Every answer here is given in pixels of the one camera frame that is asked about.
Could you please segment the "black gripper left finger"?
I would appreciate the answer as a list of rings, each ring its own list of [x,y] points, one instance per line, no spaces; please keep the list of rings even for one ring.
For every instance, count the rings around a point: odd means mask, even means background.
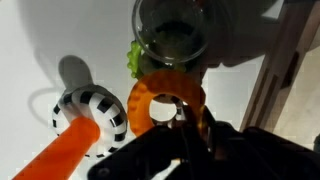
[[[156,126],[93,165],[88,180],[151,180],[182,154],[180,129]]]

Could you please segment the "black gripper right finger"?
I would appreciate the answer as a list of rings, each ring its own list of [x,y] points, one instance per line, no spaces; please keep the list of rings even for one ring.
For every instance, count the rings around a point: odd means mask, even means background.
[[[205,125],[201,137],[207,146],[209,160],[234,160],[237,153],[232,140],[240,135],[232,125],[225,121],[217,121],[209,108],[203,108],[202,122]]]

